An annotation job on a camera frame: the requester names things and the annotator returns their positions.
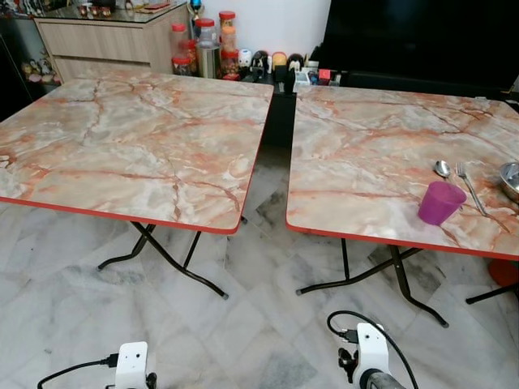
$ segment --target stainless steel bowl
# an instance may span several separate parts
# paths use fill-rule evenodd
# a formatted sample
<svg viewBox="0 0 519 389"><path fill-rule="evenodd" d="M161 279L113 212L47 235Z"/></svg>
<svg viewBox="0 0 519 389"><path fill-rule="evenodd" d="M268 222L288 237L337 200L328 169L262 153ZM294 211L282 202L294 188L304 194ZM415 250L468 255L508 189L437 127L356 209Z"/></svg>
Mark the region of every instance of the stainless steel bowl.
<svg viewBox="0 0 519 389"><path fill-rule="evenodd" d="M511 162L500 168L501 186L504 193L519 203L519 162Z"/></svg>

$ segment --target tv screen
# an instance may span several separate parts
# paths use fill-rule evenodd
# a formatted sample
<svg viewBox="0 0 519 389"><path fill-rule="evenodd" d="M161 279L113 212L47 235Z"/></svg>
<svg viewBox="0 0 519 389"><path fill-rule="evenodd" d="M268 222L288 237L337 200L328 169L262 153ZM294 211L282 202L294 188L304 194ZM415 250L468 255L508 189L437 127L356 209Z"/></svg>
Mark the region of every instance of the tv screen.
<svg viewBox="0 0 519 389"><path fill-rule="evenodd" d="M519 0L332 0L320 67L508 90Z"/></svg>

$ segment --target white marble floor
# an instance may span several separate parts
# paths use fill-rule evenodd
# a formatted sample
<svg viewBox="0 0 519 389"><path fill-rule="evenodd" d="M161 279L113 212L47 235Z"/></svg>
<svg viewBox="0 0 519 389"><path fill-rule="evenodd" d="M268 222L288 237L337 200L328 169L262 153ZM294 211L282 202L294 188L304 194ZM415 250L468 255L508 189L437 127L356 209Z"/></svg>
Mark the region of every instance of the white marble floor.
<svg viewBox="0 0 519 389"><path fill-rule="evenodd" d="M151 247L98 272L98 263L135 244L126 222L3 204L0 388L34 388L47 374L137 340L149 344L160 389L347 388L337 366L341 343L325 323L339 309L382 323L423 389L519 387L517 299L464 303L495 288L481 258L422 252L405 263L413 294L450 322L448 330L403 299L391 268L296 296L297 288L341 278L341 243L286 229L288 166L287 152L263 150L244 211L249 222L232 237L200 238L191 268L228 301L179 275ZM158 227L156 236L181 259L194 234ZM352 274L388 254L372 243L348 245ZM395 353L391 367L410 388ZM114 370L93 367L47 387L93 389L113 379Z"/></svg>

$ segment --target fork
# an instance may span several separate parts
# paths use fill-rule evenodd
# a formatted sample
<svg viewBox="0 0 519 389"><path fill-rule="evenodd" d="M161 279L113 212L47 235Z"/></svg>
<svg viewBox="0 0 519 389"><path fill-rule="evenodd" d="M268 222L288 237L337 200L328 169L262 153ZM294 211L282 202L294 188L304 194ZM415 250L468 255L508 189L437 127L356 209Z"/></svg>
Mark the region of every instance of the fork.
<svg viewBox="0 0 519 389"><path fill-rule="evenodd" d="M472 183L470 182L470 179L467 177L467 173L465 171L465 166L463 165L462 162L456 163L456 174L459 178L462 178L463 181L465 182L465 184L469 187L470 194L472 195L472 198L474 199L474 202L478 206L478 209L482 213L482 215L488 216L487 211L485 211L483 204L481 204L481 201L479 201L476 191L472 187Z"/></svg>

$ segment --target metal canister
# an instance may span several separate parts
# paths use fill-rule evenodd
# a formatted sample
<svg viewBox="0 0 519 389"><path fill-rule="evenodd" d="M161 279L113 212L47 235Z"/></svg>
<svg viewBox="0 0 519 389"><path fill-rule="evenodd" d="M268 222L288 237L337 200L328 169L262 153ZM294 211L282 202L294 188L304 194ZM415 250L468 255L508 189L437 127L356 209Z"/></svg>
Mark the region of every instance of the metal canister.
<svg viewBox="0 0 519 389"><path fill-rule="evenodd" d="M198 56L199 76L205 79L219 79L221 77L220 46L203 47L198 44L196 46L196 52Z"/></svg>

